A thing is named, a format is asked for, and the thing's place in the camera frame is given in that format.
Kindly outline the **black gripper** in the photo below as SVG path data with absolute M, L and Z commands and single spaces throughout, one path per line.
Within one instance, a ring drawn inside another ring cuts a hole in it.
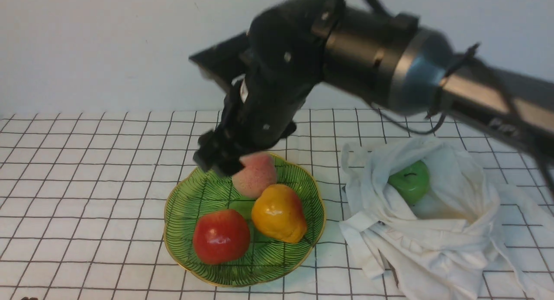
M 306 101 L 306 85 L 269 81 L 248 73 L 227 96 L 224 115 L 215 130 L 202 134 L 193 160 L 220 177 L 243 170 L 241 156 L 267 150 L 297 130 L 293 120 Z

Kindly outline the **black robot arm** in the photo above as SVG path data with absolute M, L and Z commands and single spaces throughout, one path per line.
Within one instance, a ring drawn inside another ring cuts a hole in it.
M 190 56 L 226 93 L 220 124 L 198 140 L 194 162 L 232 176 L 240 158 L 296 130 L 293 117 L 326 83 L 396 115 L 449 115 L 553 165 L 553 83 L 488 66 L 478 44 L 455 53 L 407 13 L 345 0 L 285 0 L 246 32 Z

